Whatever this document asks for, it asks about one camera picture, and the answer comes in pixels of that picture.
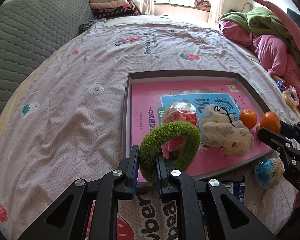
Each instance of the metal bolt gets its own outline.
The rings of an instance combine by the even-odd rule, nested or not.
[[[115,170],[115,171],[112,172],[112,174],[113,174],[113,176],[118,177],[118,176],[121,176],[121,175],[122,175],[122,171],[120,171],[120,170]]]
[[[219,185],[219,181],[217,181],[216,179],[211,179],[209,181],[210,185],[213,186],[213,187],[216,187]]]
[[[175,177],[178,177],[178,176],[181,175],[181,171],[173,170],[173,171],[171,171],[171,175],[172,175],[172,176],[175,176]]]
[[[77,179],[75,181],[75,185],[78,187],[81,187],[82,185],[84,185],[84,180],[83,179]]]

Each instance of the gray quilted cover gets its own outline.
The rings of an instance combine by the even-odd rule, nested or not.
[[[22,81],[94,19],[89,0],[13,0],[0,8],[0,114]]]

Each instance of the bed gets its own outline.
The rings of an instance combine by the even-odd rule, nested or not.
[[[116,46],[120,39],[146,40],[152,35],[158,46],[151,45],[150,52],[143,42]],[[201,59],[183,60],[181,53]],[[32,72],[2,111],[0,206],[6,210],[6,217],[0,220],[0,231],[8,240],[18,239],[74,180],[99,179],[117,167],[122,156],[127,74],[169,69],[237,72],[280,119],[300,122],[300,114],[282,100],[275,81],[256,56],[216,30],[156,16],[96,23]],[[295,142],[293,146],[300,149]],[[297,191],[285,179],[273,190],[260,188],[253,178],[253,165],[218,179],[240,180],[244,176],[245,206],[276,234],[291,214]],[[140,194],[143,200],[149,200],[155,210],[154,219],[162,225],[151,234],[166,238],[169,227],[165,204],[156,191]],[[129,239],[148,239],[140,198],[120,202],[118,215],[132,230]]]

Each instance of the green fuzzy ring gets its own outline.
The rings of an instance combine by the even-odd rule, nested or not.
[[[147,134],[140,146],[139,164],[142,176],[149,183],[156,185],[156,155],[165,142],[175,137],[186,139],[178,159],[175,161],[176,169],[185,171],[193,161],[200,146],[199,129],[188,122],[170,122],[157,127]]]

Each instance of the tangerine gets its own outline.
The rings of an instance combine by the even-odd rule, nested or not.
[[[266,112],[260,121],[260,128],[268,128],[272,132],[280,133],[281,125],[280,119],[274,112]]]
[[[257,114],[250,109],[244,109],[240,112],[239,120],[241,120],[245,127],[252,129],[257,123]]]

